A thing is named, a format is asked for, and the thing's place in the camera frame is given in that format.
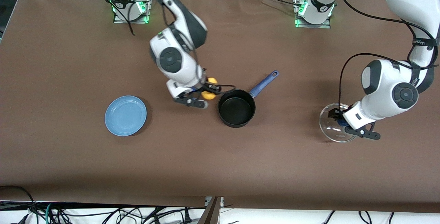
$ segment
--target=yellow lemon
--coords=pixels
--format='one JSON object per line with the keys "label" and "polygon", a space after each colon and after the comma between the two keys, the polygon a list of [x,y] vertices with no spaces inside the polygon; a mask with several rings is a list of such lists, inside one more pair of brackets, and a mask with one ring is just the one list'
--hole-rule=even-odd
{"label": "yellow lemon", "polygon": [[[212,78],[212,77],[208,78],[208,82],[209,83],[214,83],[214,84],[218,83],[217,80],[215,78]],[[216,97],[216,95],[214,93],[211,93],[211,92],[208,92],[208,91],[203,91],[201,93],[201,96],[203,97],[203,99],[206,99],[206,100],[214,99]]]}

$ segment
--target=black saucepan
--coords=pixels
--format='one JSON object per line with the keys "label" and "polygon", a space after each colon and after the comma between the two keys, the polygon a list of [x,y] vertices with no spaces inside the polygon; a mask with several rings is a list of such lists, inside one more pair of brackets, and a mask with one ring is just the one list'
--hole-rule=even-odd
{"label": "black saucepan", "polygon": [[279,75],[278,71],[269,74],[248,93],[241,89],[223,94],[218,103],[221,120],[229,127],[245,126],[255,114],[254,98]]}

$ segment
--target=white floor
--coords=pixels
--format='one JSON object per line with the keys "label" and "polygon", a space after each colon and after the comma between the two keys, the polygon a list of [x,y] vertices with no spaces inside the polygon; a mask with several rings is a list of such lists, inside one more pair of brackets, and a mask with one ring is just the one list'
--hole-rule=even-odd
{"label": "white floor", "polygon": [[[162,212],[168,210],[177,210],[180,208],[166,208]],[[69,214],[92,214],[111,212],[116,209],[75,209],[66,210]],[[141,208],[143,216],[148,215],[153,208]],[[322,210],[258,210],[258,209],[227,209],[221,210],[220,224],[322,224],[327,219],[330,211]],[[190,210],[191,219],[197,219],[201,216],[203,210]],[[20,211],[0,211],[0,224],[12,224],[19,222],[23,216],[27,214],[26,210]],[[389,212],[369,212],[373,224],[388,224]],[[73,224],[100,224],[108,216],[87,216],[87,217],[70,217]],[[112,216],[107,224],[115,224],[118,215]],[[166,216],[160,219],[161,224],[169,224],[181,220],[179,213]],[[34,214],[30,214],[26,224],[35,224],[36,218]],[[40,223],[45,224],[44,220],[40,218]],[[392,219],[392,224],[440,224],[440,214],[430,213],[395,213]],[[131,218],[124,218],[121,224],[135,224]],[[357,211],[336,211],[332,216],[329,224],[364,224],[359,218]]]}

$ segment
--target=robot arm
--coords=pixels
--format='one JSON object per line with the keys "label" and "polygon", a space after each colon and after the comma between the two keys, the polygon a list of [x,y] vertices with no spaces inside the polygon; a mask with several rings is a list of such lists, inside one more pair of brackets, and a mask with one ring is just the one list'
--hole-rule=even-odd
{"label": "robot arm", "polygon": [[334,8],[335,0],[306,0],[304,8],[298,14],[310,24],[324,23]]}
{"label": "robot arm", "polygon": [[192,93],[207,88],[218,91],[220,88],[205,85],[204,70],[189,54],[205,43],[206,25],[179,0],[157,0],[157,2],[167,7],[176,20],[150,40],[151,57],[160,71],[169,78],[166,85],[176,102],[206,108],[207,102],[193,98]]}
{"label": "robot arm", "polygon": [[[433,38],[437,38],[440,0],[386,1],[390,10],[401,19],[425,28]],[[414,28],[414,32],[414,48],[408,57],[409,61],[400,61],[412,68],[381,59],[372,61],[363,70],[361,82],[366,96],[343,113],[349,125],[345,128],[346,132],[368,137],[365,135],[369,131],[366,129],[367,124],[409,110],[417,103],[418,94],[431,85],[434,68],[420,67],[430,65],[437,42],[426,40],[429,39],[428,35],[420,29]]]}

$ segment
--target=green led light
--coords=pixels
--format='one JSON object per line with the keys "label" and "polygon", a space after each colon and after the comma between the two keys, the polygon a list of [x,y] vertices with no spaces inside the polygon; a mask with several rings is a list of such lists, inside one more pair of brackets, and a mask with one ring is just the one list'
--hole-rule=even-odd
{"label": "green led light", "polygon": [[304,4],[301,5],[301,7],[302,7],[302,6],[304,6],[304,7],[303,7],[303,8],[300,8],[299,11],[298,11],[298,14],[300,14],[300,15],[304,15],[305,9],[306,9],[307,6],[308,6],[307,2],[305,1]]}
{"label": "green led light", "polygon": [[138,6],[138,9],[140,12],[143,12],[143,9],[145,9],[145,6],[141,7],[140,5],[142,4],[142,2],[136,2],[136,5]]}

